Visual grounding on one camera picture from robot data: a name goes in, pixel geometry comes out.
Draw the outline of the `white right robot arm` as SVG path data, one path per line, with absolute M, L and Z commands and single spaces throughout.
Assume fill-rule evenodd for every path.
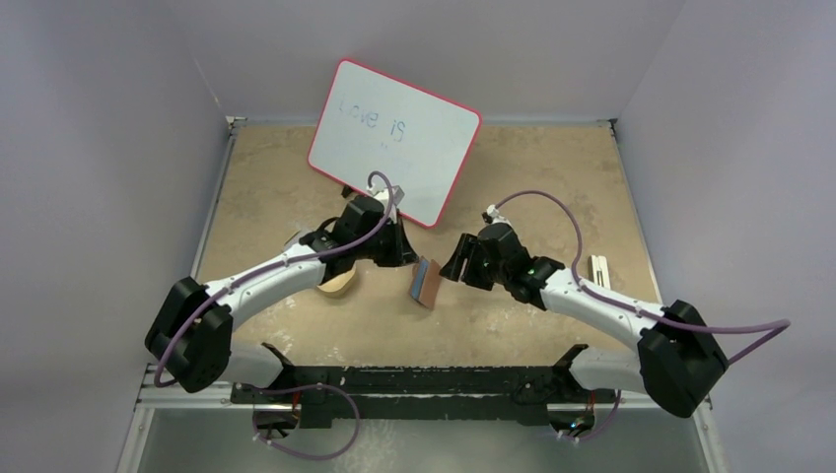
M 499 285 L 519 303 L 580 320 L 626 346 L 585 348 L 557 370 L 553 386 L 568 401 L 594 389 L 632 391 L 688 418 L 730 365 L 693 305 L 663 306 L 611 290 L 594 297 L 593 283 L 555 259 L 531 255 L 507 223 L 463 234 L 440 275 L 485 291 Z

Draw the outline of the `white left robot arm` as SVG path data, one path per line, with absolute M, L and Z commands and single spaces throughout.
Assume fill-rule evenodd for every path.
M 157 359 L 154 383 L 177 384 L 189 393 L 216 381 L 254 386 L 268 402 L 293 393 L 289 361 L 272 346 L 235 345 L 247 320 L 292 295 L 347 273 L 359 260 L 379 267 L 417 262 L 395 201 L 384 191 L 350 200 L 342 214 L 316 230 L 294 236 L 284 251 L 242 273 L 198 283 L 177 281 L 145 337 Z

